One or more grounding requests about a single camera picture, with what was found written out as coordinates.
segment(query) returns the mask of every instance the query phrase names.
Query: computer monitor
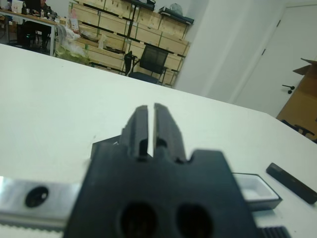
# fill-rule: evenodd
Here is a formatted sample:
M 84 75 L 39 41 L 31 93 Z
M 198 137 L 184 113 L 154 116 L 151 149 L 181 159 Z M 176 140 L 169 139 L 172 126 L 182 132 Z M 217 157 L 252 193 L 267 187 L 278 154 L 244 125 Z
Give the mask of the computer monitor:
M 41 13 L 41 0 L 26 0 L 25 1 L 26 8 L 30 9 L 30 13 L 32 14 L 32 10 L 36 10 Z

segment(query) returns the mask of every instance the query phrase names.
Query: white table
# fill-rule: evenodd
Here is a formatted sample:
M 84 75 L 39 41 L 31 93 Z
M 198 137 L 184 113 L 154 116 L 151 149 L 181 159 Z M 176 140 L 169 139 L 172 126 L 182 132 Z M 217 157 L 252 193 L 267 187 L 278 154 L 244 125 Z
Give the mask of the white table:
M 20 18 L 22 20 L 25 21 L 33 21 L 42 25 L 46 25 L 49 26 L 51 28 L 51 44 L 50 44 L 50 56 L 53 56 L 54 54 L 54 47 L 55 47 L 55 26 L 56 23 L 54 21 L 50 21 L 47 19 L 43 19 L 40 17 L 36 17 L 36 16 L 32 16 L 32 15 L 23 15 L 20 13 L 16 13 L 16 12 L 11 12 L 11 11 L 7 11 L 7 10 L 3 10 L 0 9 L 0 14 L 5 15 L 6 18 L 6 37 L 7 37 L 7 41 L 9 42 L 10 38 L 9 38 L 9 26 L 8 26 L 8 20 L 7 20 L 7 16 L 12 16 L 12 17 L 17 17 Z
M 317 145 L 271 116 L 14 47 L 0 45 L 0 53 L 14 59 L 0 58 L 0 175 L 80 182 L 92 143 L 121 134 L 139 105 L 148 105 L 153 128 L 157 102 L 181 129 L 187 157 L 198 148 L 221 150 L 233 172 L 259 174 L 284 199 L 254 213 L 258 226 L 316 237 L 317 208 L 265 169 L 275 162 L 317 190 Z M 0 226 L 0 237 L 60 236 Z

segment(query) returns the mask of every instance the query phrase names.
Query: door handle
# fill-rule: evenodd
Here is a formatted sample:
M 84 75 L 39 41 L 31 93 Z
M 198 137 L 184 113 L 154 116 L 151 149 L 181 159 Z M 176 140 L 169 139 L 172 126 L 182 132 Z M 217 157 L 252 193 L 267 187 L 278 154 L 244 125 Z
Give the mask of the door handle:
M 288 91 L 287 91 L 287 92 L 288 92 L 288 94 L 291 94 L 291 93 L 293 92 L 292 90 L 294 90 L 294 89 L 295 89 L 295 87 L 294 87 L 294 86 L 287 86 L 287 85 L 282 85 L 282 86 L 290 88 L 290 90 L 288 90 Z

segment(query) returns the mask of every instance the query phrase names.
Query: white door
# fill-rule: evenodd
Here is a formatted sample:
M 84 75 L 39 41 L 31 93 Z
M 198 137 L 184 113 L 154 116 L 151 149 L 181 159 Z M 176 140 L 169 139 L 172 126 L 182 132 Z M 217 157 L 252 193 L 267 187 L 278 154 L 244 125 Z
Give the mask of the white door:
M 276 117 L 302 76 L 293 70 L 317 56 L 317 5 L 286 8 L 265 53 L 241 91 L 236 105 Z

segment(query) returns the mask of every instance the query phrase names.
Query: cardboard box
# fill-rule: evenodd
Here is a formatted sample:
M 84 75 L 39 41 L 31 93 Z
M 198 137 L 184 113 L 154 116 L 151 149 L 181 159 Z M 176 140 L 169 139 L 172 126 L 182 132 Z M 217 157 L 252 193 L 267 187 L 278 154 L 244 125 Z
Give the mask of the cardboard box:
M 277 119 L 286 120 L 295 130 L 317 143 L 317 61 L 302 60 L 310 65 L 294 70 L 304 78 Z

